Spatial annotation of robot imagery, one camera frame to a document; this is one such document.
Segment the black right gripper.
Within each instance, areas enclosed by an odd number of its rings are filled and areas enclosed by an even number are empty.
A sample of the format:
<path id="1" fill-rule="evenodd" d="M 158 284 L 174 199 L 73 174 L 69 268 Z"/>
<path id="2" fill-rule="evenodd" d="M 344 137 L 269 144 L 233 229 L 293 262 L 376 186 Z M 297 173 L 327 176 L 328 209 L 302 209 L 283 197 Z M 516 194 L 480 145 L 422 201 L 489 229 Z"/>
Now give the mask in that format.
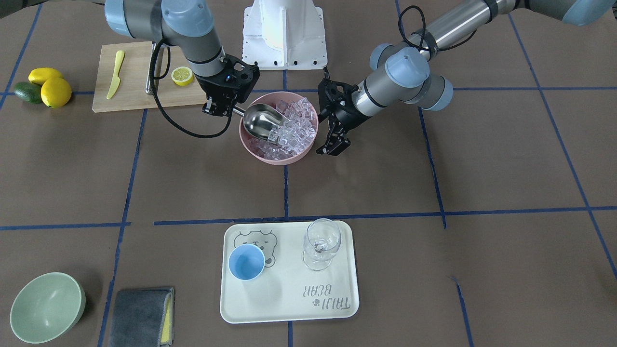
<path id="1" fill-rule="evenodd" d="M 207 95 L 202 112 L 210 116 L 230 117 L 238 103 L 244 103 L 260 77 L 258 65 L 241 61 L 233 55 L 225 55 L 222 70 L 212 76 L 195 71 L 199 86 Z"/>

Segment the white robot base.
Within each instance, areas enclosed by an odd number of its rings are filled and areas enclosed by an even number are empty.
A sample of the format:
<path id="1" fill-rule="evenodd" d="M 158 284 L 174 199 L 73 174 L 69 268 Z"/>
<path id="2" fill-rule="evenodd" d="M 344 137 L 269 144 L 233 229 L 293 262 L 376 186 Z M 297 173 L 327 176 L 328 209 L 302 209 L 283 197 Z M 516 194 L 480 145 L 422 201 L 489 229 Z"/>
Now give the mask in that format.
<path id="1" fill-rule="evenodd" d="M 324 15 L 312 0 L 254 0 L 243 20 L 242 61 L 260 70 L 327 66 Z"/>

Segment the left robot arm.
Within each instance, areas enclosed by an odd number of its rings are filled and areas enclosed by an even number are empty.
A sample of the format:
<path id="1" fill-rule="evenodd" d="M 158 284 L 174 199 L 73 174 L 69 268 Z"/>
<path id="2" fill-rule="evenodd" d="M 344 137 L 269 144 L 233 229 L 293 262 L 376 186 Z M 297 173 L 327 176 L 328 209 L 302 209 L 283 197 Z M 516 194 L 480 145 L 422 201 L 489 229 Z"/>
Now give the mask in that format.
<path id="1" fill-rule="evenodd" d="M 429 63 L 439 53 L 469 41 L 476 31 L 496 17 L 516 9 L 527 9 L 571 26 L 587 26 L 607 13 L 611 0 L 465 0 L 434 22 L 410 35 L 398 29 L 402 41 L 381 44 L 370 55 L 370 75 L 355 85 L 331 79 L 324 71 L 318 85 L 320 114 L 327 121 L 327 139 L 318 154 L 337 156 L 351 142 L 348 132 L 397 101 L 428 111 L 447 107 L 453 97 L 448 79 L 430 72 Z"/>

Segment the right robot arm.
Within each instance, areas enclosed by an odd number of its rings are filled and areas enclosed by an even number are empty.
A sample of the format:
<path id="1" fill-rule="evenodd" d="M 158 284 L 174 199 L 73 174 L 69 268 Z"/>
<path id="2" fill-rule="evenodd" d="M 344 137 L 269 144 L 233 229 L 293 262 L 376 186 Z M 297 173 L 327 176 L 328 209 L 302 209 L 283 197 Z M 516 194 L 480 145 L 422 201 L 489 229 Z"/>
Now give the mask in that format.
<path id="1" fill-rule="evenodd" d="M 212 116 L 227 116 L 258 81 L 258 66 L 225 53 L 204 0 L 107 0 L 105 16 L 121 35 L 181 49 Z"/>

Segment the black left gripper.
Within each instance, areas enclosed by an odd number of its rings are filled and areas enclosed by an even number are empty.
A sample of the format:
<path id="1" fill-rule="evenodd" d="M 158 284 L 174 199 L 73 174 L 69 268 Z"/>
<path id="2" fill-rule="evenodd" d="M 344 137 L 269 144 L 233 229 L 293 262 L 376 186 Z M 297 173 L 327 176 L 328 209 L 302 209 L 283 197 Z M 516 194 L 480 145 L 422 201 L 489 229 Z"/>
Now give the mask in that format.
<path id="1" fill-rule="evenodd" d="M 339 156 L 351 145 L 348 132 L 368 121 L 369 117 L 358 110 L 352 99 L 353 93 L 359 90 L 358 85 L 333 80 L 318 84 L 318 121 L 327 120 L 330 129 L 324 145 L 316 149 L 317 154 Z"/>

